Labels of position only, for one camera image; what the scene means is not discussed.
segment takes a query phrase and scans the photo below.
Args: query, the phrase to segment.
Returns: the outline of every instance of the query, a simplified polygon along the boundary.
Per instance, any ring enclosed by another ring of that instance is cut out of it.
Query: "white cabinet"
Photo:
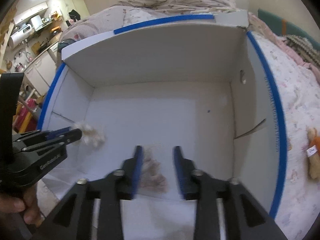
[[[38,4],[34,7],[32,7],[29,10],[24,11],[23,13],[17,15],[16,17],[13,18],[14,24],[22,24],[22,23],[27,23],[31,17],[43,13],[45,10],[47,10],[48,5],[46,2],[43,2],[41,4]]]
[[[41,95],[48,91],[55,73],[55,62],[47,51],[37,58],[25,71],[28,80]]]
[[[48,5],[46,2],[40,3],[34,7],[31,8],[32,14],[38,14],[41,13],[41,11],[47,10]]]
[[[27,22],[28,18],[32,16],[31,9],[24,11],[23,13],[17,15],[13,18],[14,24],[17,25],[22,22]]]

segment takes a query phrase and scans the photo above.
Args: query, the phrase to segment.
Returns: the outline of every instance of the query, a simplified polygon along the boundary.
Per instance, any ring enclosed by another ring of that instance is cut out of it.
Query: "human hand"
[[[40,209],[36,196],[36,185],[28,188],[23,193],[23,200],[11,197],[7,194],[0,194],[0,212],[18,213],[25,210],[23,219],[26,224],[37,224],[41,220]]]

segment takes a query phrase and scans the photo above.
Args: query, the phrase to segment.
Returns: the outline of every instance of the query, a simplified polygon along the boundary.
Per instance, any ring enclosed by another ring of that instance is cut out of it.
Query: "blue tape strip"
[[[48,108],[52,93],[54,91],[54,88],[57,85],[58,79],[59,79],[59,77],[60,77],[60,75],[61,75],[61,73],[62,73],[62,71],[63,71],[65,66],[66,66],[66,64],[62,63],[61,66],[58,68],[58,71],[56,72],[56,75],[54,76],[54,79],[53,79],[53,81],[51,83],[51,86],[50,86],[50,88],[48,90],[48,93],[47,93],[47,95],[45,97],[44,104],[42,106],[40,118],[39,118],[38,124],[37,124],[37,130],[42,130],[45,113],[47,112],[47,108]]]
[[[140,147],[140,149],[137,152],[137,161],[136,166],[134,168],[133,174],[132,174],[132,193],[131,198],[133,199],[135,194],[138,191],[138,185],[140,182],[140,175],[141,175],[141,168],[142,168],[142,162],[143,162],[143,148]]]
[[[62,128],[59,130],[51,131],[46,136],[47,141],[52,140],[52,139],[58,137],[59,135],[65,134],[66,132],[69,132],[70,130],[71,130],[71,126],[66,127],[66,128]]]
[[[258,45],[257,41],[255,40],[254,36],[252,35],[251,31],[247,32],[247,36],[249,40],[251,41],[254,49],[256,50],[256,53],[260,59],[260,62],[263,66],[264,72],[266,74],[266,77],[268,79],[271,94],[273,96],[274,100],[274,107],[276,111],[276,117],[278,122],[278,128],[279,128],[279,167],[278,167],[278,179],[276,184],[276,190],[273,197],[272,205],[270,208],[269,215],[273,217],[273,219],[276,218],[283,189],[284,189],[284,183],[285,183],[285,174],[287,169],[287,136],[286,136],[286,129],[285,129],[285,120],[284,120],[284,112],[282,109],[282,103],[280,99],[280,94],[276,85],[276,81],[273,77],[273,74],[271,72],[271,69],[269,67],[269,64]]]
[[[142,27],[170,23],[170,22],[177,22],[177,21],[186,21],[186,20],[214,20],[214,16],[211,14],[188,14],[188,15],[170,16],[170,17],[145,21],[141,23],[131,24],[131,25],[116,29],[113,31],[113,33],[116,35],[116,34],[124,33],[134,29],[142,28]]]
[[[177,147],[175,147],[173,149],[173,162],[174,162],[174,166],[176,168],[176,173],[177,173],[177,178],[178,178],[178,184],[179,184],[179,189],[180,189],[180,194],[186,198],[186,190],[185,190],[185,181],[186,181],[186,177],[183,174],[182,171],[182,166],[181,166],[181,153],[178,152],[179,150],[177,149]]]

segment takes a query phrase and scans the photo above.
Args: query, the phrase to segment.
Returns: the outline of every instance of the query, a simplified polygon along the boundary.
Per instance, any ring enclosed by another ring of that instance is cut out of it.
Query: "orange stuffed toy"
[[[310,161],[309,174],[313,179],[320,179],[320,136],[316,128],[308,128],[309,149],[307,154]]]

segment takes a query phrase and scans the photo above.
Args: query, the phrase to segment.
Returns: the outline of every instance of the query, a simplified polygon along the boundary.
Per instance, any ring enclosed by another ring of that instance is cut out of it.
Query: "kitchen counter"
[[[50,45],[50,46],[47,47],[44,51],[42,51],[38,56],[36,56],[36,57],[34,58],[34,60],[31,61],[31,62],[27,65],[27,67],[23,70],[23,72],[25,72],[26,70],[28,70],[28,68],[29,68],[42,54],[44,54],[48,49],[50,49],[54,44]]]

